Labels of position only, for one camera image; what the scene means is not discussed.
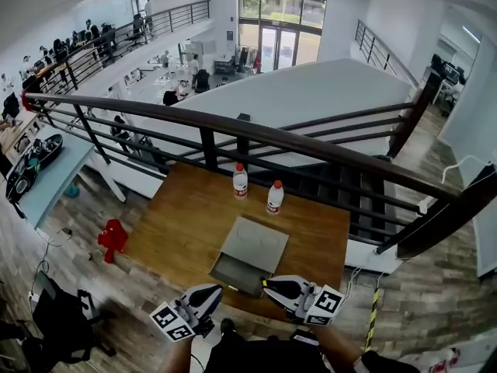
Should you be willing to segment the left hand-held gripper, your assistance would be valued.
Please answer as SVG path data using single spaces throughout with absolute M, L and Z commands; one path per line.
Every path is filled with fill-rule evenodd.
M 214 328 L 211 315 L 222 297 L 219 284 L 193 286 L 182 296 L 160 304 L 149 317 L 171 342 L 197 335 L 205 338 Z

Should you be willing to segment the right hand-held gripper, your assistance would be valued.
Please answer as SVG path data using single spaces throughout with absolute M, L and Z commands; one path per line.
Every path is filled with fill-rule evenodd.
M 262 279 L 262 290 L 298 325 L 330 326 L 345 299 L 336 289 L 297 275 Z

